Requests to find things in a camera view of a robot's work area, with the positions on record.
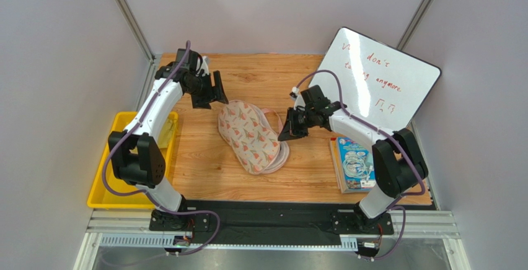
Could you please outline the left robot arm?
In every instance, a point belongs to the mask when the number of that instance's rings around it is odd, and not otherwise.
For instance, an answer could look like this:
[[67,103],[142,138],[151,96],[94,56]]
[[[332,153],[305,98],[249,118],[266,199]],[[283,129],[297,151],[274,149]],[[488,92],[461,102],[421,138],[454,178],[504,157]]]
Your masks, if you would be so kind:
[[179,49],[174,61],[156,71],[151,92],[132,122],[110,133],[104,167],[111,167],[113,176],[135,191],[118,192],[104,178],[109,192],[116,196],[142,193],[158,211],[188,214],[184,196],[165,176],[166,161],[159,143],[166,119],[185,94],[190,95],[193,108],[210,109],[213,102],[228,103],[220,72],[209,71],[209,58],[189,48]]

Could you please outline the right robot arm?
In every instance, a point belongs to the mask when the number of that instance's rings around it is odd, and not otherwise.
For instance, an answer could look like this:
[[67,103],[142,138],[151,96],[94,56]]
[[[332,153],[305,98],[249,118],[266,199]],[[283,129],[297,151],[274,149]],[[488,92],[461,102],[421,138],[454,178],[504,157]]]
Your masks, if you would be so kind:
[[401,197],[411,195],[410,188],[423,186],[428,168],[410,130],[392,131],[368,123],[351,114],[341,100],[331,102],[317,85],[305,90],[295,86],[290,96],[302,98],[303,103],[288,108],[279,141],[306,137],[309,128],[317,126],[350,138],[369,150],[376,185],[358,204],[363,218],[378,218],[395,207]]

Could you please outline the floral mesh laundry bag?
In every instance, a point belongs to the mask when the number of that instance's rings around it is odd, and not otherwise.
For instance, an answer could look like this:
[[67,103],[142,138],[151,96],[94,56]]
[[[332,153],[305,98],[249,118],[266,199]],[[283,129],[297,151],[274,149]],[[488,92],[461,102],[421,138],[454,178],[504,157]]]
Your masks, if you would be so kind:
[[220,136],[251,175],[274,173],[286,163],[290,148],[278,140],[282,129],[276,111],[241,100],[230,101],[218,114]]

